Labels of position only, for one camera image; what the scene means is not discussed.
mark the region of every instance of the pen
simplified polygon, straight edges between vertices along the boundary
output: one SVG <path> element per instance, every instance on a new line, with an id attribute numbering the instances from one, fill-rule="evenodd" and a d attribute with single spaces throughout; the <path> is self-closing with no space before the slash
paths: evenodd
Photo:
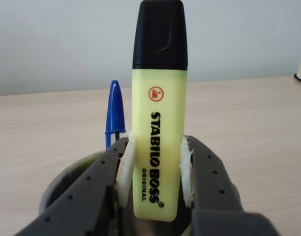
<path id="1" fill-rule="evenodd" d="M 106 149 L 120 139 L 121 133 L 125 133 L 122 94 L 118 81 L 113 80 L 110 85 L 107 110 Z"/>
<path id="2" fill-rule="evenodd" d="M 137 218 L 169 222 L 177 215 L 187 66 L 182 2 L 142 1 L 132 72 Z"/>

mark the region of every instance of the table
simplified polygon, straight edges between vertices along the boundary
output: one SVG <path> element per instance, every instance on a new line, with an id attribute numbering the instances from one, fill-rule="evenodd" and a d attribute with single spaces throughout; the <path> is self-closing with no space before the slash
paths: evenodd
<path id="1" fill-rule="evenodd" d="M 108 89 L 0 96 L 0 236 L 37 216 L 51 180 L 104 149 Z M 127 130 L 131 88 L 122 89 Z M 188 84 L 185 134 L 224 162 L 246 211 L 301 235 L 301 83 L 291 76 Z"/>

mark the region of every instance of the blue pen cap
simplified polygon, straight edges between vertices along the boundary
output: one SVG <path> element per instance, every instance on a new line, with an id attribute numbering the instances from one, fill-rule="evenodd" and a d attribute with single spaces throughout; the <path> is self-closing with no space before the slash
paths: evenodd
<path id="1" fill-rule="evenodd" d="M 122 94 L 117 80 L 110 86 L 105 134 L 115 132 L 125 133 Z"/>

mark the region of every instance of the stabilo logo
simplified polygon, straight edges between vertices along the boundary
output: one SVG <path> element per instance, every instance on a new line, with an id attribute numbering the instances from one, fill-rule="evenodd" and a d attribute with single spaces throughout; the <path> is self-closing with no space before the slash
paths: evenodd
<path id="1" fill-rule="evenodd" d="M 164 90 L 161 87 L 155 86 L 149 90 L 149 98 L 154 102 L 159 102 L 164 97 Z"/>

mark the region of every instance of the white padding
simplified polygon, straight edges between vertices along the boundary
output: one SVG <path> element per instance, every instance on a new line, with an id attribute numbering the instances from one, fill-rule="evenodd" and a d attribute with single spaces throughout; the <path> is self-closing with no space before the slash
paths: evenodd
<path id="1" fill-rule="evenodd" d="M 135 137 L 129 132 L 129 142 L 119 164 L 116 183 L 119 205 L 126 207 L 135 164 Z"/>
<path id="2" fill-rule="evenodd" d="M 187 207 L 191 207 L 193 201 L 194 188 L 192 183 L 192 164 L 191 154 L 193 150 L 189 150 L 188 141 L 185 136 L 182 138 L 180 147 L 180 172 L 183 191 L 184 203 Z"/>

